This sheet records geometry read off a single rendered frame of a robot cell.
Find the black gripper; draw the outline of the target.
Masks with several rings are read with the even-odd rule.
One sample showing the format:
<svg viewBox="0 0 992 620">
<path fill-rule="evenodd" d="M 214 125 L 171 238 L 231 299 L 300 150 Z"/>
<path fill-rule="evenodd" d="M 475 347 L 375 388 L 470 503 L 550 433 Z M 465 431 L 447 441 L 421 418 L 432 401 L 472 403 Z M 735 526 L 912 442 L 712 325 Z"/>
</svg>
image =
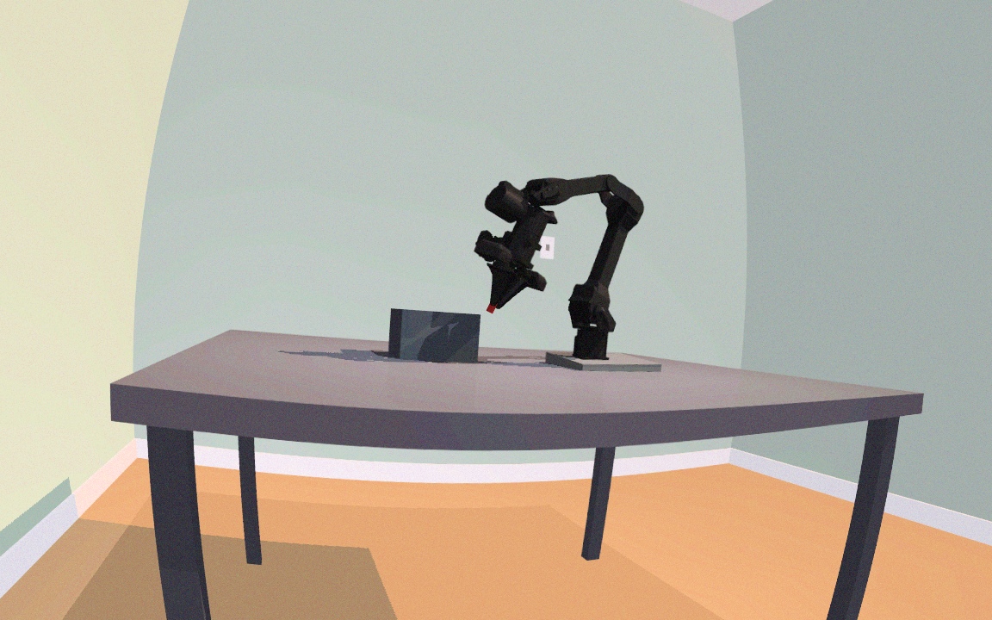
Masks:
<svg viewBox="0 0 992 620">
<path fill-rule="evenodd" d="M 483 239 L 474 248 L 481 257 L 488 255 L 496 259 L 493 264 L 486 264 L 493 275 L 491 306 L 499 303 L 497 309 L 526 287 L 543 292 L 547 285 L 546 277 L 534 271 L 531 263 L 535 252 L 541 250 L 539 237 L 520 227 L 513 227 L 506 236 L 509 237 L 506 247 Z"/>
</svg>

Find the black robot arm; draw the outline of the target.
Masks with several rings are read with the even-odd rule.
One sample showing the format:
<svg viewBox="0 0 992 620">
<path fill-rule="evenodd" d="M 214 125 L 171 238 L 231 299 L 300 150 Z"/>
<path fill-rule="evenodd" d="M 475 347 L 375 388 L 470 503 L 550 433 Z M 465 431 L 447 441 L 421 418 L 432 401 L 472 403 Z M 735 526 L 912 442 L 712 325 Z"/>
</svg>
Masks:
<svg viewBox="0 0 992 620">
<path fill-rule="evenodd" d="M 555 207 L 575 195 L 591 193 L 598 193 L 601 197 L 609 226 L 604 232 L 589 280 L 584 285 L 576 283 L 573 294 L 568 298 L 568 313 L 573 328 L 578 329 L 573 356 L 582 360 L 609 360 L 606 356 L 607 338 L 617 326 L 609 311 L 609 285 L 621 257 L 623 242 L 644 214 L 644 203 L 639 195 L 613 174 L 570 180 L 550 177 L 534 179 L 520 191 L 506 180 L 500 181 L 499 187 L 493 188 L 491 194 L 486 196 L 485 209 L 507 223 L 517 222 L 514 227 L 526 229 L 541 238 L 548 223 L 556 224 L 554 211 L 541 207 Z M 596 326 L 590 326 L 591 323 Z"/>
</svg>

